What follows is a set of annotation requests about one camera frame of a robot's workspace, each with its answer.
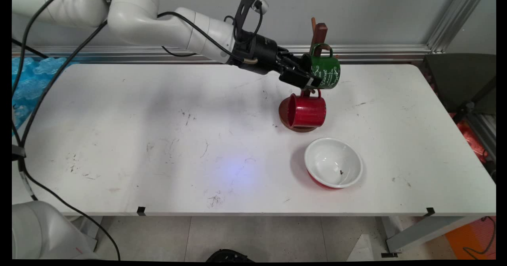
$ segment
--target red mug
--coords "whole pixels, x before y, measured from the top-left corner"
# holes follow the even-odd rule
[[[320,90],[318,97],[311,97],[309,92],[301,91],[300,96],[290,95],[288,102],[288,125],[292,127],[319,127],[326,119],[326,101]]]

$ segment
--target white robotic arm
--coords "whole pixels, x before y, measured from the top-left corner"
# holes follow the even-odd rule
[[[12,0],[12,11],[32,17],[46,1]],[[188,8],[175,10],[174,13],[185,17],[195,27],[176,16],[159,20],[158,5],[159,0],[111,0],[109,7],[103,0],[54,0],[37,20],[65,26],[98,27],[107,18],[112,33],[131,44],[179,47],[261,75],[277,71],[279,80],[301,89],[319,88],[321,80],[311,75],[308,63],[257,31],[250,33],[242,29],[250,8],[261,15],[266,13],[265,0],[241,0],[233,24]]]
[[[31,17],[46,0],[12,0],[14,13]],[[38,17],[39,21],[74,27],[97,27],[107,17],[111,31],[121,40],[144,46],[179,47],[220,63],[229,55],[204,35],[177,17],[158,20],[159,0],[112,0],[108,8],[102,0],[55,0]],[[233,25],[177,8],[212,39],[228,51],[234,47]]]

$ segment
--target red bowl exterior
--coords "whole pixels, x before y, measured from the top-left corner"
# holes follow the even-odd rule
[[[308,174],[310,175],[310,178],[312,178],[312,180],[317,183],[317,185],[321,186],[322,188],[324,189],[327,189],[327,190],[341,190],[342,188],[332,188],[330,186],[326,186],[324,185],[323,183],[320,183],[319,181],[317,181],[313,176],[312,174],[310,173],[310,171],[308,169],[306,169],[306,172],[308,172]]]

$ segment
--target orange object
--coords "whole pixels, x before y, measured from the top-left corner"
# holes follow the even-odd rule
[[[489,242],[491,241],[491,236],[493,235],[493,224],[489,219],[485,221],[481,221],[477,219],[476,221],[469,223],[461,228],[456,228],[455,230],[448,232],[445,234],[451,248],[456,255],[457,259],[461,260],[471,260],[474,257],[470,256],[466,251],[463,250],[464,247],[472,248],[478,252],[483,252]],[[470,251],[477,259],[479,260],[495,260],[496,259],[496,237],[489,248],[489,250],[483,254],[479,255]]]
[[[486,158],[488,157],[488,151],[484,149],[482,144],[477,139],[477,136],[474,134],[468,123],[464,120],[458,122],[458,129],[463,134],[463,137],[467,140],[472,150],[476,154],[477,158],[482,162],[486,163]]]

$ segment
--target tiled floor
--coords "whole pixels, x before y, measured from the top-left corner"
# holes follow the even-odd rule
[[[362,233],[370,235],[375,260],[456,259],[437,237],[398,258],[381,258],[385,233],[375,217],[104,217],[122,260],[206,261],[229,248],[255,262],[346,261]],[[101,232],[96,253],[116,259]]]

